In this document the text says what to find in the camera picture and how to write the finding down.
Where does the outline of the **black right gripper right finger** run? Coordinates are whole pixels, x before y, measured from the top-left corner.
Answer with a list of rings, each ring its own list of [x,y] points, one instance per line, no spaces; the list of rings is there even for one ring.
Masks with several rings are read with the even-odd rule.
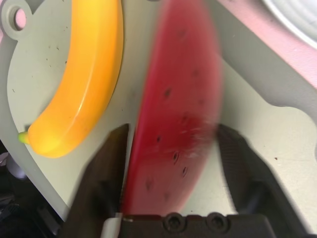
[[[262,158],[236,130],[219,125],[224,176],[238,214],[265,216],[276,234],[306,234],[303,222]]]

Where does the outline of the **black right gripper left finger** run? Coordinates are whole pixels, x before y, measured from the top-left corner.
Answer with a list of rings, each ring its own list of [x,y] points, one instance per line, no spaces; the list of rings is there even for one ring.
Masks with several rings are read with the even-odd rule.
[[[119,210],[129,125],[112,130],[88,163],[64,222],[62,238],[99,238]]]

